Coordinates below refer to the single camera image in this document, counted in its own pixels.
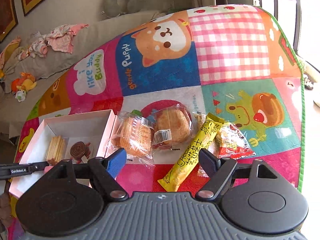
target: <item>yellow snack package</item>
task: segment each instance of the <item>yellow snack package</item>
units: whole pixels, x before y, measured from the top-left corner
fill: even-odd
[[[197,165],[199,151],[208,148],[212,143],[217,132],[224,124],[224,119],[211,113],[207,114],[206,119],[195,138],[191,141],[180,159],[173,165],[163,179],[159,179],[159,184],[168,192],[176,192],[181,183],[186,179],[190,172]]]

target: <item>beige wall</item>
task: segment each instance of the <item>beige wall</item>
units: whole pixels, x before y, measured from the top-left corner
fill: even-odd
[[[169,8],[174,1],[175,8],[191,6],[191,0],[150,0],[146,9]],[[46,34],[63,24],[93,23],[105,19],[101,15],[102,0],[45,0],[26,17],[23,15],[21,0],[14,0],[18,25],[0,44],[3,49],[12,39],[20,36],[22,45],[31,33],[40,31]]]

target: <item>checkered pattern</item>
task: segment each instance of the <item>checkered pattern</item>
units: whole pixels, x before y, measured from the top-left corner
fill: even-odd
[[[266,78],[267,38],[260,14],[230,12],[189,17],[201,85]]]

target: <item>brown spiral lollipop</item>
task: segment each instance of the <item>brown spiral lollipop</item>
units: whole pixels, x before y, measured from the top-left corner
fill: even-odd
[[[89,145],[84,144],[84,142],[76,142],[70,149],[70,155],[76,161],[81,161],[81,158],[83,156],[86,156],[88,158],[90,155],[90,149],[88,147]]]

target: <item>barcode label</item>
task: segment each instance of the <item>barcode label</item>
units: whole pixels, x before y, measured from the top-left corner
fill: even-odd
[[[172,140],[171,137],[171,130],[167,129],[167,130],[159,130],[157,132],[155,132],[155,136],[153,138],[152,144],[159,144],[159,143],[163,143],[165,141],[169,141]]]
[[[141,117],[141,124],[153,130],[155,129],[155,124],[144,117]]]

